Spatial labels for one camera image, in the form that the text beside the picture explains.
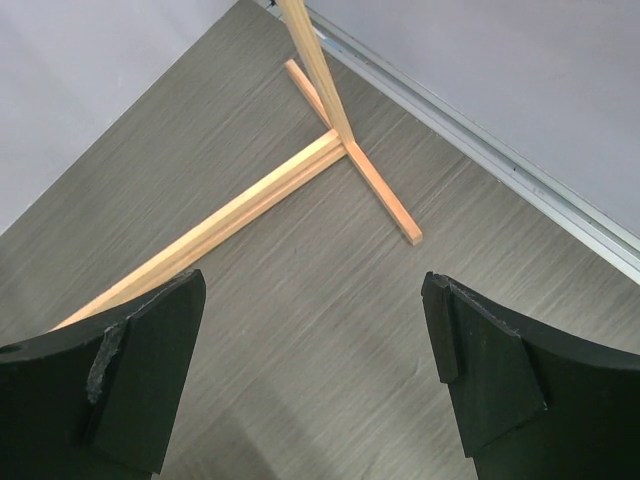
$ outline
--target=white panel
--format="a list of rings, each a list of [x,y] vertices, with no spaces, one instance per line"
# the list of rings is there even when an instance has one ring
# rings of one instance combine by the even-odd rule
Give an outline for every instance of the white panel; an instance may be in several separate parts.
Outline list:
[[[640,235],[640,3],[307,4]]]
[[[236,0],[1,0],[0,233]]]

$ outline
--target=wood grain floor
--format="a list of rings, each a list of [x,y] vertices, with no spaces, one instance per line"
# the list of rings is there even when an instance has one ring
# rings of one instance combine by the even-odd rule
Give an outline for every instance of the wood grain floor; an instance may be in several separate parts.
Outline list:
[[[320,136],[282,68],[293,51],[240,1],[0,237],[0,343],[45,332]],[[425,241],[342,160],[198,262],[207,307],[162,479],[475,478],[427,336],[428,270],[640,353],[635,284],[331,67]]]

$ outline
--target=wooden stand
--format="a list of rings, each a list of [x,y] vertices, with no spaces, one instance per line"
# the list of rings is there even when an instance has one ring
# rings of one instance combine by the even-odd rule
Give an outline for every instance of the wooden stand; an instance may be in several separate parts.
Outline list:
[[[120,305],[166,282],[347,155],[409,242],[416,245],[422,240],[422,232],[418,225],[354,139],[304,3],[302,0],[279,0],[278,6],[284,14],[291,37],[311,81],[293,60],[289,60],[285,68],[329,131],[55,329]]]

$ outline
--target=wooden beam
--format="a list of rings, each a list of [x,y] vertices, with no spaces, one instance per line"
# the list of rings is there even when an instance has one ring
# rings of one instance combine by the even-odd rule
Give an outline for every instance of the wooden beam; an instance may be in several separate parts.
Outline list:
[[[385,182],[378,173],[376,167],[373,166],[360,146],[357,143],[352,143],[347,145],[346,148],[353,164],[407,236],[411,245],[420,243],[422,241],[422,230],[420,230],[420,227],[418,227],[413,218],[411,218],[409,212],[407,212],[402,203],[400,203],[398,197],[396,197],[389,185],[387,185],[387,182]]]
[[[346,145],[353,143],[354,137],[349,120],[344,112],[340,96],[333,83],[329,66],[320,48],[309,14],[302,0],[278,0],[291,38],[298,49],[311,81],[318,90],[322,105],[327,111],[331,128],[335,128]]]
[[[330,130],[54,330],[127,302],[171,279],[346,153],[337,132]]]
[[[309,102],[311,107],[316,111],[327,128],[331,128],[329,117],[326,110],[324,109],[324,106],[322,105],[322,100],[320,100],[320,97],[318,96],[318,92],[313,87],[313,84],[309,81],[302,69],[295,62],[295,60],[287,60],[287,62],[284,64],[284,68],[287,69],[287,72],[289,73],[291,80],[293,80],[293,83],[296,84],[298,89],[302,92],[304,98],[307,99],[307,102]]]
[[[318,97],[318,92],[305,76],[304,72],[294,60],[287,61],[285,63],[285,68],[316,113],[325,123],[327,123],[329,120],[322,106],[322,102],[320,101],[320,97]],[[378,173],[360,146],[356,142],[353,142],[346,148],[347,153],[349,154],[349,157],[351,157],[356,168],[360,171],[369,186],[375,192],[376,196],[380,199],[400,229],[407,236],[411,245],[420,243],[422,241],[422,231],[420,230],[420,227],[418,227],[413,218],[411,218],[411,215],[409,215],[402,203],[400,203],[398,197],[395,196],[389,185],[387,185],[380,173]]]

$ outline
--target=wooden base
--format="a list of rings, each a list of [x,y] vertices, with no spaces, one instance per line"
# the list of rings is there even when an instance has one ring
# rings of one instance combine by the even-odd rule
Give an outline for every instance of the wooden base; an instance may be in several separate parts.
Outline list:
[[[418,225],[354,140],[303,2],[281,0],[278,4],[285,14],[287,27],[314,83],[309,81],[293,60],[289,60],[285,68],[329,131],[54,330],[127,302],[168,281],[346,155],[351,158],[409,242],[416,245],[422,240]]]

